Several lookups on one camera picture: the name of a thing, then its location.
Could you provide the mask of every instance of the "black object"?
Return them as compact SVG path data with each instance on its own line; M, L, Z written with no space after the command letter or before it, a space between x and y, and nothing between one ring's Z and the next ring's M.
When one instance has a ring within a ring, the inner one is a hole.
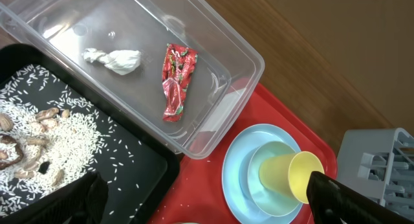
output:
M413 224L345 185L312 172L307 197L315 224Z
M51 99L57 100L67 84L74 90L73 98L83 96L94 104L88 113L95 110L99 112L98 131L108 134L108 116L117 123L116 132L111 133L111 138L106 140L106 148L94 155L97 160L94 168L105 181L112 181L108 184L109 197L101 223L146 223L179 174L179 162L175 154L130 120L126 113L71 75L68 72L70 69L63 69L36 48L24 44L9 45L0 50L0 62L0 89L11 80L16 71L30 64L41 65L64 83L52 83L52 79L49 79L45 88L38 91L38 87L34 87L40 80L32 80L33 84L26 88L27 83L20 82L19 85L29 91L29 95L21 97L23 103L30 102L39 110L48 109L51 105L46 102ZM88 114L85 109L78 107L72 109L72 112ZM115 157L116 160L110 160L110 157ZM115 172L116 167L113 164L119 162L123 166L118 165L118 171Z
M49 169L49 165L49 161L40 164L38 172L42 173L43 175L46 174L47 169Z
M98 173L87 173L65 187L0 219L0 224L99 224L108 198L108 185Z

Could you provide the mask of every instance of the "plastic cup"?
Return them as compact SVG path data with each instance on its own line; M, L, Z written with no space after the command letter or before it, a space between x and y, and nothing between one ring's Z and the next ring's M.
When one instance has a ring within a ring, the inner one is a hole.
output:
M306 189L313 171L325 173L317 156L301 151L265 160L260 166L259 178L267 189L308 204Z

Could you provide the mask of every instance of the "food scrap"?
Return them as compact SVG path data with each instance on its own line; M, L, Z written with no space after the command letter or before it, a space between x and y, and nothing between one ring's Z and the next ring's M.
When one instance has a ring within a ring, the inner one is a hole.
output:
M20 144L9 135L0 134L0 152L2 155L0 170L12 166L23 159Z
M176 122L180 120L191 81L197 51L188 47L169 43L162 67L162 88L167 98L167 107L163 120Z
M36 145L36 146L46 146L49 143L49 140L43 136L39 137L29 137L27 139L27 144L29 145Z
M10 131L12 130L14 124L10 120L10 117L6 114L0 113L0 128L3 131Z
M42 121L42 120L46 120L49 118L53 118L55 117L57 114L59 113L59 109L56 107L52 107L48 110L43 110L41 112L39 112L38 114L36 114L35 118L37 121Z
M24 172L24 171L16 171L14 173L14 177L18 179L28 179L34 177L34 172Z
M49 161L40 164L38 172L42 173L43 175L46 174L47 169L49 169L49 165L50 165Z
M62 111L62 118L69 118L69 115L71 115L71 111L68 109Z
M63 179L63 175L65 175L65 172L62 169L60 169L54 177L52 186L58 185L58 183L60 183L60 181Z

